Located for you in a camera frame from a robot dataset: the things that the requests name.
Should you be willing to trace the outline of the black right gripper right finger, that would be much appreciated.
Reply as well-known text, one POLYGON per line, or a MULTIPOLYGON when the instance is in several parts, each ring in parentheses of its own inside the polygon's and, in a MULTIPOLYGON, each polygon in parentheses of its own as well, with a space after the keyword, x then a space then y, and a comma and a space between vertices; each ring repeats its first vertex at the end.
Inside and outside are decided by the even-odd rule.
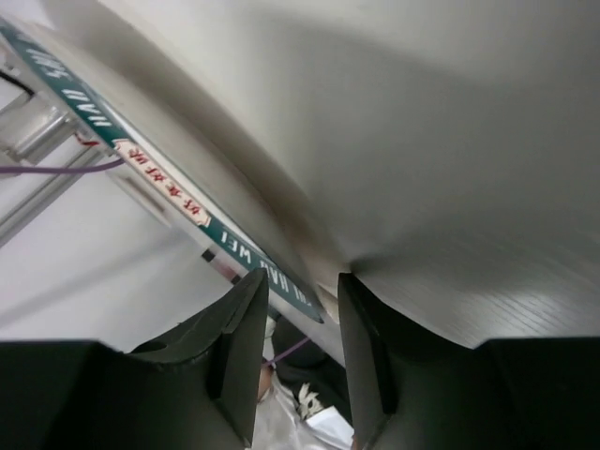
POLYGON ((361 449, 595 449, 599 341, 440 337, 338 278, 352 423, 361 449))

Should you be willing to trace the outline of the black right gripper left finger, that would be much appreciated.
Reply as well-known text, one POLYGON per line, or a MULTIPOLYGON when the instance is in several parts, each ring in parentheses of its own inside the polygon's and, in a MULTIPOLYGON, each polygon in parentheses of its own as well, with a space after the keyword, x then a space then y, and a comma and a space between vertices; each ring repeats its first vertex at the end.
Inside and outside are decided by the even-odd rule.
POLYGON ((253 270, 134 352, 92 340, 3 342, 2 447, 249 448, 268 295, 266 272, 253 270))

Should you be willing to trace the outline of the teal rimmed white plate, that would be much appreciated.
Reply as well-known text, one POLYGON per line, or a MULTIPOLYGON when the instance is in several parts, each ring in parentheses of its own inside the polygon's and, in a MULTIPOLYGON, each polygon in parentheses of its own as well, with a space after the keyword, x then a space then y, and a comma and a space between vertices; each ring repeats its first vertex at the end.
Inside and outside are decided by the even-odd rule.
POLYGON ((599 333, 595 1, 6 1, 278 266, 457 344, 599 333))

